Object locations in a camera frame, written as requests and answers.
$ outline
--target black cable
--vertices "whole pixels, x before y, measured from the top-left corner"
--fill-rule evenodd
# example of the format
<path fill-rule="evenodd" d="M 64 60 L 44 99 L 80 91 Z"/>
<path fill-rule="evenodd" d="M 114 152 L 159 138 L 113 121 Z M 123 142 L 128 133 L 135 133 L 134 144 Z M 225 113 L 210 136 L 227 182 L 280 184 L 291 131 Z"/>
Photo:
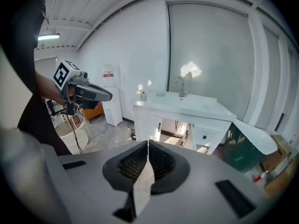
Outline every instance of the black cable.
<path fill-rule="evenodd" d="M 76 139 L 76 142 L 77 142 L 77 146 L 78 146 L 79 152 L 80 152 L 80 154 L 81 154 L 81 153 L 82 153 L 82 149 L 81 149 L 81 147 L 80 147 L 79 144 L 78 144 L 78 140 L 77 140 L 77 136 L 76 136 L 74 127 L 73 127 L 73 125 L 71 124 L 71 121 L 70 121 L 70 119 L 69 119 L 69 116 L 66 115 L 66 117 L 67 117 L 67 120 L 69 121 L 69 123 L 70 123 L 70 125 L 71 125 L 71 128 L 73 129 L 73 132 L 74 132 L 74 135 L 75 135 L 75 139 Z"/>

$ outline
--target baseboard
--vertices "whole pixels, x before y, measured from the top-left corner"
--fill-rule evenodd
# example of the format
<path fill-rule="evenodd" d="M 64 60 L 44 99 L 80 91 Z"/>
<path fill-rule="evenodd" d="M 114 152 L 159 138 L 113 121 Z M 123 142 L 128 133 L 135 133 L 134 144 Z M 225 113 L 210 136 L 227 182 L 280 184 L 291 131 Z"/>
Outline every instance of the baseboard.
<path fill-rule="evenodd" d="M 130 120 L 130 119 L 127 119 L 127 118 L 124 118 L 124 117 L 122 117 L 122 119 L 123 119 L 124 121 L 126 121 L 126 122 L 129 122 L 129 123 L 131 123 L 131 124 L 133 124 L 133 123 L 134 123 L 134 121 L 132 121 L 132 120 Z"/>
<path fill-rule="evenodd" d="M 182 134 L 171 133 L 171 132 L 168 132 L 168 131 L 165 131 L 165 130 L 161 130 L 161 134 L 164 134 L 164 135 L 167 135 L 167 136 L 170 136 L 170 137 L 174 137 L 174 138 L 179 138 L 179 139 L 183 138 Z"/>

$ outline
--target white round table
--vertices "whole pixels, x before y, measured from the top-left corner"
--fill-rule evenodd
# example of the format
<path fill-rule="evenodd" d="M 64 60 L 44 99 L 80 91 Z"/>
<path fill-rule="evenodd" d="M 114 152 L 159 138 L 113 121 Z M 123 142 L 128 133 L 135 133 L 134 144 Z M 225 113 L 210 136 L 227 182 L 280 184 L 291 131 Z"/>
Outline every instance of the white round table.
<path fill-rule="evenodd" d="M 83 149 L 87 145 L 88 139 L 91 138 L 91 134 L 86 125 L 84 117 L 79 116 L 79 119 L 80 119 L 80 123 L 76 124 L 77 127 L 75 127 L 74 124 L 73 124 L 73 126 L 74 126 L 75 133 L 77 136 L 78 144 L 79 144 L 80 148 Z M 82 129 L 82 127 L 84 125 L 86 126 L 90 137 L 88 137 L 86 135 L 86 132 Z M 59 135 L 59 137 L 63 140 L 63 142 L 69 149 L 69 151 L 72 154 L 79 154 L 79 148 L 77 146 L 75 135 L 73 133 L 73 129 L 72 129 L 70 123 L 69 122 L 64 123 L 62 121 L 55 127 L 55 130 L 56 130 L 57 134 Z"/>

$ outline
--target frosted glass window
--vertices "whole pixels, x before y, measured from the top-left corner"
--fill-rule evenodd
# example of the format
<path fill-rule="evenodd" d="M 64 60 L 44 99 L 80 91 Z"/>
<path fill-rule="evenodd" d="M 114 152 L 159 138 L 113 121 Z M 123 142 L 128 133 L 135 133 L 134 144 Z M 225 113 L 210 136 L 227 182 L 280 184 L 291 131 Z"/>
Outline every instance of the frosted glass window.
<path fill-rule="evenodd" d="M 190 94 L 217 98 L 243 119 L 254 78 L 254 49 L 245 16 L 208 5 L 169 5 L 171 66 L 169 91 L 185 79 Z"/>
<path fill-rule="evenodd" d="M 298 67 L 297 61 L 294 54 L 288 50 L 289 53 L 289 62 L 290 62 L 290 80 L 289 80 L 289 89 L 287 94 L 287 100 L 284 108 L 284 117 L 279 125 L 277 132 L 281 134 L 285 129 L 287 122 L 291 116 L 291 112 L 294 107 L 296 93 L 297 93 L 297 82 L 298 82 Z"/>
<path fill-rule="evenodd" d="M 269 80 L 261 114 L 256 122 L 256 127 L 265 129 L 272 116 L 280 80 L 280 55 L 278 38 L 265 29 L 268 52 L 269 52 Z"/>
<path fill-rule="evenodd" d="M 56 70 L 56 57 L 37 60 L 34 65 L 39 74 L 51 80 L 53 79 Z"/>

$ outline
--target soap bar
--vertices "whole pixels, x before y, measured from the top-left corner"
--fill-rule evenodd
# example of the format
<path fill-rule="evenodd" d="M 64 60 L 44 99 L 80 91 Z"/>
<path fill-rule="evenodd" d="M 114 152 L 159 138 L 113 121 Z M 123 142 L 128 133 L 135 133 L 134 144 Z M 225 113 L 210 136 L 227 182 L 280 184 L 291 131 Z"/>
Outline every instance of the soap bar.
<path fill-rule="evenodd" d="M 156 94 L 156 96 L 165 96 L 165 93 L 164 92 L 158 92 L 157 94 Z"/>

